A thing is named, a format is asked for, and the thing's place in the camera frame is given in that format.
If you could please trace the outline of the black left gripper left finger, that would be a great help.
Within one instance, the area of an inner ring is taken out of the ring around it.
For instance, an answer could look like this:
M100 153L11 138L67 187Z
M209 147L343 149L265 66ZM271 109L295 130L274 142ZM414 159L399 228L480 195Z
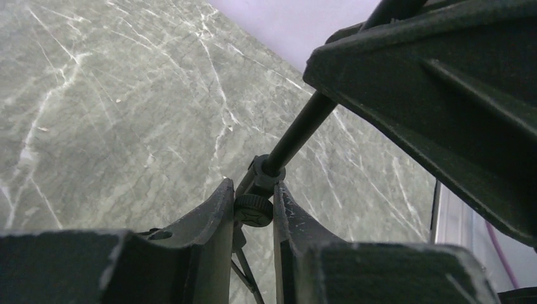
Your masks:
M130 230L1 233L2 303L227 303L234 186L141 235Z

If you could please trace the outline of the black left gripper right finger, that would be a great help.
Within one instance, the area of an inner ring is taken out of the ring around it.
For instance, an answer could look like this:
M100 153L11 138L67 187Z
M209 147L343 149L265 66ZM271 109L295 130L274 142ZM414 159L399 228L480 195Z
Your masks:
M274 188L278 303L498 303L467 250L427 243L360 243L337 237Z

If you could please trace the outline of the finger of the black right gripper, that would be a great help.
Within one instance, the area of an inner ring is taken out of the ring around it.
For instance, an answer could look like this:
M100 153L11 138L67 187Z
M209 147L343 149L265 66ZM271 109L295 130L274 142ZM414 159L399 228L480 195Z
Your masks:
M442 1L340 32L311 54L303 79L500 232L536 246L535 1Z

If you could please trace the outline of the black tripod shock-mount stand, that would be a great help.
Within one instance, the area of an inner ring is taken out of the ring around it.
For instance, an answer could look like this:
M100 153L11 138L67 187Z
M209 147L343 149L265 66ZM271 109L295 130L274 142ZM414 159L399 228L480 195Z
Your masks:
M368 19L338 30L327 42L408 19L415 16L424 5L425 1L380 1ZM232 252L237 259L231 262L231 268L251 292L256 303L263 303L264 299L243 251L246 245L243 227L266 227L272 222L273 204L270 198L274 187L286 177L286 165L336 107L335 101L319 91L314 92L273 150L269 154L254 157L237 188L232 243Z

